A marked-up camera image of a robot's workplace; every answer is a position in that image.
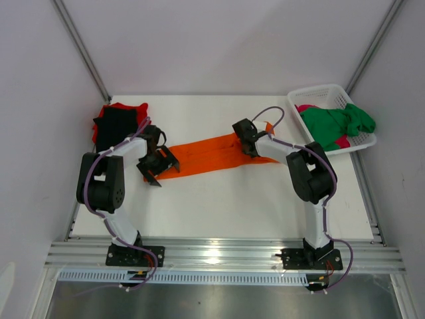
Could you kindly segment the orange t shirt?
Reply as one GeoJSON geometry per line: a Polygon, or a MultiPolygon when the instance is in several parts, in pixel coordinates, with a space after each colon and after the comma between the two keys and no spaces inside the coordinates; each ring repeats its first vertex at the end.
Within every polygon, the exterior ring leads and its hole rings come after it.
{"type": "Polygon", "coordinates": [[[242,144],[235,133],[172,146],[170,151],[179,161],[179,169],[171,168],[160,173],[157,176],[159,180],[232,169],[242,165],[277,162],[271,158],[252,158],[244,154],[242,144]]]}

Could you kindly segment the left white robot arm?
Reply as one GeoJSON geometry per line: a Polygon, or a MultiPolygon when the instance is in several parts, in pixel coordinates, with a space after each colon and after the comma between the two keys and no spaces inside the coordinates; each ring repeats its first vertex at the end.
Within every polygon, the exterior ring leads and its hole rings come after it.
{"type": "Polygon", "coordinates": [[[77,202],[99,217],[112,236],[112,244],[123,247],[121,258],[131,266],[144,258],[139,231],[124,209],[125,168],[134,164],[151,186],[160,186],[157,178],[171,168],[179,169],[179,160],[165,144],[166,135],[157,126],[144,124],[118,145],[82,156],[76,190],[77,202]]]}

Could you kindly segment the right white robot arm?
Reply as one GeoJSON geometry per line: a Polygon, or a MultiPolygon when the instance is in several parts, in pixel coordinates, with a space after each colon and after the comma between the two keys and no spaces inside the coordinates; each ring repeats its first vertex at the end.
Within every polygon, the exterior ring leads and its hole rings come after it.
{"type": "Polygon", "coordinates": [[[306,203],[304,241],[310,246],[303,252],[304,263],[318,268],[327,260],[323,248],[331,241],[326,217],[327,204],[335,195],[337,177],[323,148],[317,142],[305,146],[281,141],[260,131],[245,118],[232,125],[242,144],[242,152],[252,158],[270,158],[286,165],[296,195],[306,203]]]}

